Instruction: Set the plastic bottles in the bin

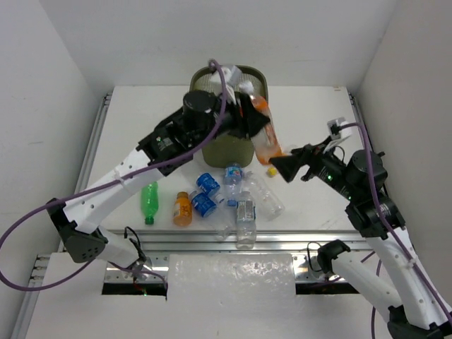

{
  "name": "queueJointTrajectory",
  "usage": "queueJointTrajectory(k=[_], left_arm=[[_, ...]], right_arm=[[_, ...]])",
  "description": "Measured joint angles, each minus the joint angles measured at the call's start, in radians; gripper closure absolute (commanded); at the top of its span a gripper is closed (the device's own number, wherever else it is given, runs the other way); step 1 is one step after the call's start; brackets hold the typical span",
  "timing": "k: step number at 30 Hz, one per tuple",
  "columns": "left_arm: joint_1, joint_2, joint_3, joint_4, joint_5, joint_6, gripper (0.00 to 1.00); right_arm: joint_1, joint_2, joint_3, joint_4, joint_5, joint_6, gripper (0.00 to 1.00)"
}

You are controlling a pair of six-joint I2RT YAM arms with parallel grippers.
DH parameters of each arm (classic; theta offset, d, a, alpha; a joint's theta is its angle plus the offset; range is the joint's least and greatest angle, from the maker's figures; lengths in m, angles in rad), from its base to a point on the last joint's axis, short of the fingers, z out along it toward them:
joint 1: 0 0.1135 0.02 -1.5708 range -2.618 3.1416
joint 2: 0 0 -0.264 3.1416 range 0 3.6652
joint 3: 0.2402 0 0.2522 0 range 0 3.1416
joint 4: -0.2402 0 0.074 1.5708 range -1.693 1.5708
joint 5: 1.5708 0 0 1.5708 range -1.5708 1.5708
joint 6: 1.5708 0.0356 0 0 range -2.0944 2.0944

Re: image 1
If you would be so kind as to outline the orange tea bottle white cap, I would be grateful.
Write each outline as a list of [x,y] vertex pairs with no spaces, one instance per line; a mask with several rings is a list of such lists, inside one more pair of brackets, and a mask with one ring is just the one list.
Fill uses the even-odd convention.
[[265,127],[251,139],[257,160],[262,165],[269,165],[269,160],[272,157],[281,157],[284,154],[275,133],[271,110],[266,99],[256,93],[251,93],[249,96],[254,108],[270,119],[270,123],[266,124]]

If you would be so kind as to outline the clear unlabelled bottle white cap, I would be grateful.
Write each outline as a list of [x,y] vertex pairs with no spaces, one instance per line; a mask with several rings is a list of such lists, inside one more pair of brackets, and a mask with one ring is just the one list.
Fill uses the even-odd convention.
[[254,198],[260,214],[265,219],[274,220],[285,212],[283,203],[257,174],[252,171],[246,172],[244,174],[244,185]]

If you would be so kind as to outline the clear bottle colourful label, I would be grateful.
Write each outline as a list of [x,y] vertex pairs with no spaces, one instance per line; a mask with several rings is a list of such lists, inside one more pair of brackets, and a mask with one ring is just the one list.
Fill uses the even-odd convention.
[[227,206],[235,207],[242,192],[242,167],[233,162],[226,166],[223,177],[223,189],[227,199]]

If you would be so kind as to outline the blue label bottle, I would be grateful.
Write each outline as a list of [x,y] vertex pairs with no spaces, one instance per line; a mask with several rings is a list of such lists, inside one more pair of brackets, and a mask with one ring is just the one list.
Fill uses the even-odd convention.
[[189,200],[193,209],[207,222],[218,239],[224,240],[229,237],[233,224],[220,204],[215,203],[206,193],[197,190],[189,194]]
[[196,185],[203,193],[217,204],[221,204],[225,197],[220,192],[220,184],[207,172],[202,173],[196,180]]

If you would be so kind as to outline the clear bottle green-white label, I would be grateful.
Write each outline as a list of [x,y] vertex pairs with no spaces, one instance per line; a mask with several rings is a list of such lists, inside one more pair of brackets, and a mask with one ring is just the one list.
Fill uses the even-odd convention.
[[256,241],[256,205],[248,191],[243,191],[237,200],[236,209],[238,250],[249,250]]

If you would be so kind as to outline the small orange juice bottle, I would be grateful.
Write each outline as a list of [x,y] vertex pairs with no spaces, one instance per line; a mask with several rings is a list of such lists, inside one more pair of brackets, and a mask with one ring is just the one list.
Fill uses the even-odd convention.
[[192,221],[192,206],[186,191],[177,193],[173,209],[173,223],[179,227],[188,227]]

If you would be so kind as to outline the green plastic bottle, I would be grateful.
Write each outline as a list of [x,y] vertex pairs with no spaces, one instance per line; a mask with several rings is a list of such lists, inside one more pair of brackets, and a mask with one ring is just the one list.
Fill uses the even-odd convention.
[[153,182],[141,189],[141,212],[146,225],[154,224],[158,209],[158,183]]

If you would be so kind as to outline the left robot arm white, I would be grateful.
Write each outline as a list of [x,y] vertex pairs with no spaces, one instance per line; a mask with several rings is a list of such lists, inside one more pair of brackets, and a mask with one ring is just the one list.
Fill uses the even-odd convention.
[[100,259],[130,268],[144,262],[145,254],[136,240],[116,236],[101,226],[102,221],[143,187],[192,161],[209,135],[251,138],[269,122],[247,95],[233,103],[203,90],[187,92],[180,109],[163,119],[80,197],[64,203],[50,201],[47,212],[64,248],[76,263]]

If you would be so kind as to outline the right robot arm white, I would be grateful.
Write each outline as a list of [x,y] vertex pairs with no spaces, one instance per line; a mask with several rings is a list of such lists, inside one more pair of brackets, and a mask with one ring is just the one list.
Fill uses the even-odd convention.
[[392,338],[450,336],[451,306],[427,276],[397,205],[380,190],[388,176],[381,156],[365,147],[343,162],[331,142],[327,138],[317,145],[307,144],[271,158],[270,163],[287,182],[307,167],[302,181],[318,178],[346,198],[349,221],[379,257],[391,282],[356,262],[341,240],[318,249],[321,271],[339,275],[353,286],[380,314]]

